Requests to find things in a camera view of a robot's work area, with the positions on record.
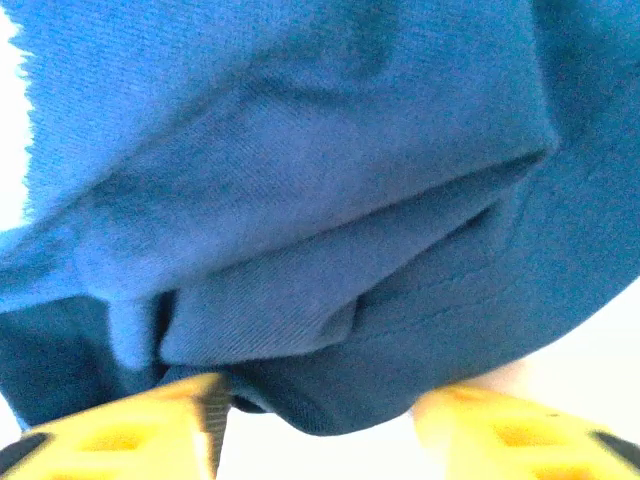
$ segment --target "white surface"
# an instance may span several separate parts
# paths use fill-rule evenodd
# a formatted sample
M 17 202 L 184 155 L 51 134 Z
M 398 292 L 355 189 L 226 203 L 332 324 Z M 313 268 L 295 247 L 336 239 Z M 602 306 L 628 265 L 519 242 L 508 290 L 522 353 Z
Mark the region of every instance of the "white surface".
M 13 418 L 7 402 L 0 396 L 0 448 L 16 440 L 19 435 L 18 422 Z
M 436 477 L 404 415 L 351 435 L 304 435 L 273 415 L 229 417 L 219 480 L 399 479 Z
M 0 7 L 0 232 L 27 222 L 24 179 L 30 160 L 26 147 L 32 143 L 32 105 L 26 97 L 28 82 L 21 68 L 27 54 L 9 42 L 17 32 L 18 27 Z

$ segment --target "blue cloth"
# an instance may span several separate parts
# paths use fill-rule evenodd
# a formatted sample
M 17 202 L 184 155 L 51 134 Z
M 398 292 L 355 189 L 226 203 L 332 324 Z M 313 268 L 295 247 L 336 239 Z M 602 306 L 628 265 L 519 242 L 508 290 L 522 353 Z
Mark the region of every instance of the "blue cloth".
M 640 273 L 640 7 L 2 0 L 34 105 L 0 388 L 37 424 L 194 372 L 339 434 Z

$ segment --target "yellow plastic part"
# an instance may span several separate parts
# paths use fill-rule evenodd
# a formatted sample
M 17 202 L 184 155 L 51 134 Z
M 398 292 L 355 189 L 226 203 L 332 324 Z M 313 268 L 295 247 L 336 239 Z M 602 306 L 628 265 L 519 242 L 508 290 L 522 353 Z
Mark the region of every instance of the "yellow plastic part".
M 212 480 L 205 374 L 44 424 L 53 434 L 3 480 Z
M 464 386 L 423 396 L 420 442 L 447 480 L 638 480 L 591 432 L 601 425 L 525 400 Z

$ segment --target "yellow object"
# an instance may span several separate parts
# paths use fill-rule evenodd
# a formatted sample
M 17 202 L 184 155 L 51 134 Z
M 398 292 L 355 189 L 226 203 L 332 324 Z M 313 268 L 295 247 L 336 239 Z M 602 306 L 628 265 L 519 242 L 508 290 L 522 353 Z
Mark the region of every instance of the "yellow object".
M 3 480 L 211 480 L 202 398 L 220 380 L 188 378 L 41 425 L 52 434 Z
M 452 386 L 414 406 L 420 442 L 446 480 L 638 480 L 592 436 L 607 429 L 525 400 Z

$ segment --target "blue fabric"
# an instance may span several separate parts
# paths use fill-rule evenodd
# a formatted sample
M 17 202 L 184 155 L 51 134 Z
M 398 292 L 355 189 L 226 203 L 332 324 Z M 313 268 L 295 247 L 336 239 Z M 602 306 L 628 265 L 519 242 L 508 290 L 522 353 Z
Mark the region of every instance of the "blue fabric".
M 30 424 L 221 370 L 354 431 L 640 273 L 634 2 L 2 3 L 33 54 L 33 222 L 0 233 Z

